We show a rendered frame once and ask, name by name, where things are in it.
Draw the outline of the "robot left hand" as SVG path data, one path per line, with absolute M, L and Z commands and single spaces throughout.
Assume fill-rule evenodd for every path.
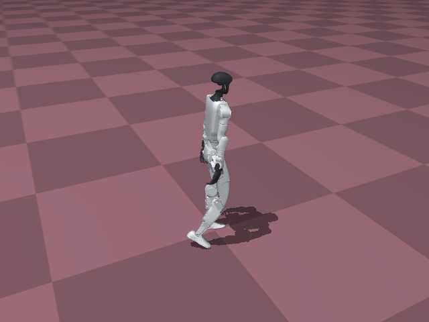
M 203 150 L 204 150 L 204 140 L 202 141 L 202 149 L 200 151 L 200 161 L 203 162 L 203 163 L 207 163 L 208 164 L 207 161 L 204 162 L 204 157 L 202 156 L 202 151 Z

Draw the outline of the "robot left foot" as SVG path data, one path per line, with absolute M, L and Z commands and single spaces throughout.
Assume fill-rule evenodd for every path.
M 225 226 L 224 223 L 214 222 L 210 227 L 208 227 L 208 229 L 217 229 L 217 228 L 222 228 L 224 226 Z

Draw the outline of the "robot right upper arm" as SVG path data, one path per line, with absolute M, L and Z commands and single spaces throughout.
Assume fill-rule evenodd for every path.
M 217 142 L 219 143 L 222 137 L 226 137 L 225 132 L 227 131 L 229 120 L 231 118 L 231 109 L 229 109 L 229 107 L 226 105 L 220 105 L 218 116 L 219 125 L 217 130 Z

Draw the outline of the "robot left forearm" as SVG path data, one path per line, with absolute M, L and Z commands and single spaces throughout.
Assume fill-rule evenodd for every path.
M 205 134 L 205 126 L 204 126 L 204 124 L 203 124 L 203 129 L 204 129 L 204 132 L 203 132 L 203 136 L 202 136 L 203 139 L 202 140 L 204 140 L 204 146 L 205 146 L 205 144 L 208 144 L 209 138 Z

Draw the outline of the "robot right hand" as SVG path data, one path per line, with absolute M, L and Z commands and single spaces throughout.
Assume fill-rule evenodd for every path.
M 223 169 L 219 169 L 219 168 L 220 168 L 220 164 L 216 163 L 215 168 L 214 168 L 216 171 L 213 175 L 211 182 L 207 183 L 207 184 L 211 185 L 211 184 L 214 184 L 218 181 L 218 179 L 220 178 L 220 175 L 221 175 L 221 171 L 223 171 Z

